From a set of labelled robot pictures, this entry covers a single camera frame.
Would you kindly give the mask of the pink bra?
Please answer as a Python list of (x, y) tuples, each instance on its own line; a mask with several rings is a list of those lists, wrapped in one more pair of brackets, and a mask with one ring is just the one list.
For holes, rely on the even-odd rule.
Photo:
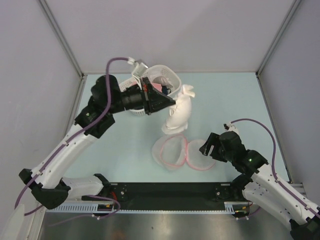
[[(132, 84), (130, 86), (134, 86), (134, 85), (137, 85), (138, 82), (135, 80), (134, 82), (132, 82)], [(156, 89), (158, 90), (159, 92), (162, 92), (162, 85), (159, 84), (159, 83), (151, 83), (151, 85)]]

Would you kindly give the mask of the white bra from bag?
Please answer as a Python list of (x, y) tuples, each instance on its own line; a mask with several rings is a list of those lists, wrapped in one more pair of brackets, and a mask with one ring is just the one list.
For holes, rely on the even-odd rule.
[(192, 98), (196, 96), (192, 85), (183, 84), (173, 98), (175, 105), (169, 107), (169, 115), (161, 130), (165, 135), (182, 133), (188, 128), (188, 120), (192, 114)]

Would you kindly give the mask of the pink mesh laundry bag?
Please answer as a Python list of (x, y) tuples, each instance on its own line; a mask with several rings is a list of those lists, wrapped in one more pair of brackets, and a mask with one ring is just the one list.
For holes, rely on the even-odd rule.
[(153, 160), (169, 171), (175, 171), (187, 164), (196, 171), (207, 171), (216, 165), (216, 160), (200, 152), (203, 139), (187, 141), (182, 134), (165, 135), (159, 138), (151, 149)]

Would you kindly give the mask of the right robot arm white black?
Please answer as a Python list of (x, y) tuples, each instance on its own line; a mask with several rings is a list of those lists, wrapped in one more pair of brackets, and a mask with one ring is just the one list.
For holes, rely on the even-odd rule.
[(260, 153), (246, 149), (236, 132), (211, 133), (199, 151), (230, 162), (240, 173), (230, 188), (235, 200), (257, 204), (289, 229), (294, 240), (320, 238), (320, 207), (278, 176)]

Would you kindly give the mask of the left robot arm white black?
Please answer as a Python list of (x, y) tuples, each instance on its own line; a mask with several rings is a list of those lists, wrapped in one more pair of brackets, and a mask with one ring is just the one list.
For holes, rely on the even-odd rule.
[(25, 187), (48, 210), (77, 197), (105, 200), (111, 184), (100, 173), (87, 178), (66, 178), (67, 169), (90, 145), (100, 139), (115, 123), (114, 114), (143, 108), (150, 115), (175, 105), (175, 100), (154, 88), (147, 77), (142, 86), (133, 85), (121, 91), (115, 76), (107, 74), (91, 88), (87, 106), (51, 155), (33, 169), (19, 173)]

